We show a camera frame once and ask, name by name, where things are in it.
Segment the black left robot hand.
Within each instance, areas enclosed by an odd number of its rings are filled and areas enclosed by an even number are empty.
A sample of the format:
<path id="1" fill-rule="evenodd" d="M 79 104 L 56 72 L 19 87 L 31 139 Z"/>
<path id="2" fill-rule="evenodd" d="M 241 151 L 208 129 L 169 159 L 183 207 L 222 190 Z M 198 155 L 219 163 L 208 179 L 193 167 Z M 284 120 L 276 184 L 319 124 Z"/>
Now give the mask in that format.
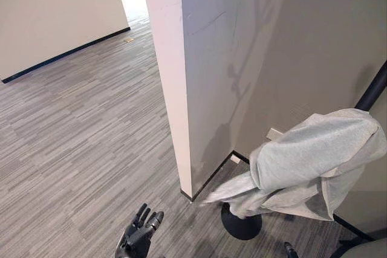
<path id="1" fill-rule="evenodd" d="M 114 257 L 145 258 L 151 246 L 151 238 L 163 222 L 164 212 L 149 213 L 151 209 L 144 203 L 131 223 L 123 231 L 115 248 Z"/>

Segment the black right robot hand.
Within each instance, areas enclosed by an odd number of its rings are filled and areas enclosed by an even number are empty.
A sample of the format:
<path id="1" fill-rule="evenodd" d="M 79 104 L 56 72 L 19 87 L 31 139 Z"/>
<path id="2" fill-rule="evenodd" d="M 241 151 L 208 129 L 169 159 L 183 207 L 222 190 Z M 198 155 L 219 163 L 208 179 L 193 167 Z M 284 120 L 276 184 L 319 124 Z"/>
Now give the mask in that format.
<path id="1" fill-rule="evenodd" d="M 296 250 L 291 245 L 291 243 L 284 242 L 284 247 L 285 247 L 288 258 L 298 258 L 299 257 Z"/>

